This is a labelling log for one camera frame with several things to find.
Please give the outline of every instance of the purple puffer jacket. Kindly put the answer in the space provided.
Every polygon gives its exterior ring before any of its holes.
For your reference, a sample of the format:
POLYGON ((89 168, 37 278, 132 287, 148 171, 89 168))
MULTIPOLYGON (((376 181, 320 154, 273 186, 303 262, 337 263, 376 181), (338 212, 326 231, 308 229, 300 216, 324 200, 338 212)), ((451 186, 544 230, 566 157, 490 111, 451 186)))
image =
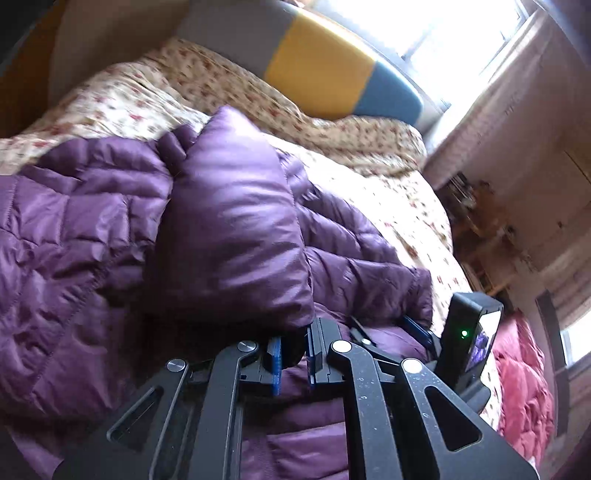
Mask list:
MULTIPOLYGON (((354 315, 384 350, 425 359, 395 320, 429 326, 430 284, 230 108, 199 135, 71 140, 0 177, 0 419, 50 478, 163 359, 212 339, 313 315, 346 336, 354 315)), ((304 361, 287 369, 277 402, 246 414, 242 477, 345 478, 343 419, 304 361)))

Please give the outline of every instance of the window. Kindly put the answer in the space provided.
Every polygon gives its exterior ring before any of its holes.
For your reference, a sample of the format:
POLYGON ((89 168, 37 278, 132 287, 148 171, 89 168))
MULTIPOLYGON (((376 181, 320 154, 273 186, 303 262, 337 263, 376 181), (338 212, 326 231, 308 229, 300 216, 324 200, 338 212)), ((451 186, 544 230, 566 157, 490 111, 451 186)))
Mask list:
POLYGON ((591 310, 560 332, 566 366, 570 367, 591 352, 591 310))
POLYGON ((448 108, 524 23, 519 0, 317 0, 448 108))

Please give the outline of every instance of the pink blanket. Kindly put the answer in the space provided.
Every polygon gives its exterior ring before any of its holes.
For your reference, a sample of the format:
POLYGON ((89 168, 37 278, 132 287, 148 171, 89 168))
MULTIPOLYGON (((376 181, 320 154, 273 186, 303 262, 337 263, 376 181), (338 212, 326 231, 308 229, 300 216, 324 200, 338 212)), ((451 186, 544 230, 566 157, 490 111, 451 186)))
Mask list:
POLYGON ((554 431, 554 400, 544 379, 544 354, 523 312, 517 310, 499 327, 493 353, 503 393, 499 433, 539 465, 554 431))

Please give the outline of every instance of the floral bedsheet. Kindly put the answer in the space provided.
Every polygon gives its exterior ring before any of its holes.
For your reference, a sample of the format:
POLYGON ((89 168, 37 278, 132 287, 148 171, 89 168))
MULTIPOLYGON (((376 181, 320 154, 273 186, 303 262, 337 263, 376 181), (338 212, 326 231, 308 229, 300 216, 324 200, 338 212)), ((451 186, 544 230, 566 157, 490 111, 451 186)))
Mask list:
MULTIPOLYGON (((174 38, 136 62, 109 67, 22 134, 0 139, 0 174, 74 137, 148 140, 181 124, 199 130, 224 104, 269 132, 271 144, 301 158, 314 183, 363 212, 402 263, 431 271, 433 331, 441 334, 452 293, 470 287, 452 256, 445 211, 419 172, 424 146, 416 130, 389 119, 309 118, 259 78, 192 43, 174 38)), ((501 385, 492 357, 482 381, 492 396, 481 416, 497 428, 501 385)))

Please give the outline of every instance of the silver screw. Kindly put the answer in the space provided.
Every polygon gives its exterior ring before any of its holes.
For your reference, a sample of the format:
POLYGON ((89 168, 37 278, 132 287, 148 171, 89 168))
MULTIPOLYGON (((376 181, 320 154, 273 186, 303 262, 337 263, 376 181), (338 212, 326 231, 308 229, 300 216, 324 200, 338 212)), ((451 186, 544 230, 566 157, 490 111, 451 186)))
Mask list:
POLYGON ((171 372, 180 372, 181 370, 184 370, 186 366, 187 364, 185 361, 180 358, 175 358, 166 364, 166 368, 171 372))
POLYGON ((347 340, 337 340, 332 343, 331 347, 338 353, 347 353, 351 350, 351 344, 347 340))
POLYGON ((402 368, 410 374, 417 374, 423 369, 423 364, 416 358, 407 358, 402 362, 402 368))
POLYGON ((256 342, 253 342, 252 340, 243 340, 242 342, 238 343, 238 349, 241 352, 252 352, 254 349, 256 348, 256 342))

